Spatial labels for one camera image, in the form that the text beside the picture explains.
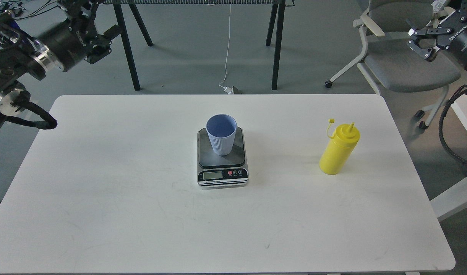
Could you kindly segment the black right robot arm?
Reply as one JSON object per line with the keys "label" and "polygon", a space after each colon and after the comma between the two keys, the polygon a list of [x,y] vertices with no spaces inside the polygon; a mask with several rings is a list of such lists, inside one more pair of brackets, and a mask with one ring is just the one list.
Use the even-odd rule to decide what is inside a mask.
{"label": "black right robot arm", "polygon": [[[467,70],[467,0],[462,0],[459,8],[446,7],[444,19],[438,21],[436,27],[417,28],[409,20],[410,25],[407,45],[426,61],[434,61],[440,50],[449,53],[459,65]],[[455,106],[461,96],[467,96],[467,85],[462,85],[444,104],[439,118],[438,134],[444,150],[457,162],[467,167],[467,160],[454,152],[446,143],[443,134],[444,120],[452,108],[467,131],[466,106]]]}

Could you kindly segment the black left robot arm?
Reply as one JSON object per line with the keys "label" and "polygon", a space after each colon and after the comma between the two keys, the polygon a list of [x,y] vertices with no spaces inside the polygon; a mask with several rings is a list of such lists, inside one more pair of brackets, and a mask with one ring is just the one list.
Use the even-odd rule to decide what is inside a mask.
{"label": "black left robot arm", "polygon": [[94,24],[100,0],[59,0],[66,20],[33,37],[15,21],[15,13],[0,13],[0,129],[5,122],[50,130],[57,120],[31,101],[19,78],[29,74],[43,80],[52,68],[67,72],[80,61],[94,64],[110,52],[119,26],[103,34]]}

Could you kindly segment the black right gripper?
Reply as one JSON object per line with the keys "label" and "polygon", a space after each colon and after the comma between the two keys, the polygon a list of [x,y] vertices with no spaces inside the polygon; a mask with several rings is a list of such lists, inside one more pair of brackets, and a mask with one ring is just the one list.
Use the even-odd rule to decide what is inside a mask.
{"label": "black right gripper", "polygon": [[[422,29],[412,21],[407,46],[426,61],[434,61],[440,49],[445,49],[467,70],[467,0],[447,0],[441,7],[444,18],[440,25],[433,24]],[[443,29],[451,29],[443,34]]]}

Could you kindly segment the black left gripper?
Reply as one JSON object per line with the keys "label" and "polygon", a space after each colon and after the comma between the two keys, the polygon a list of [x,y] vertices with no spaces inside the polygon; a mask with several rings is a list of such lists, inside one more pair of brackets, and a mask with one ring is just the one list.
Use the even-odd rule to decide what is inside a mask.
{"label": "black left gripper", "polygon": [[95,64],[111,53],[112,40],[121,33],[116,24],[98,34],[94,20],[98,7],[104,0],[58,0],[66,20],[55,24],[37,35],[57,60],[57,66],[69,71],[80,61]]}

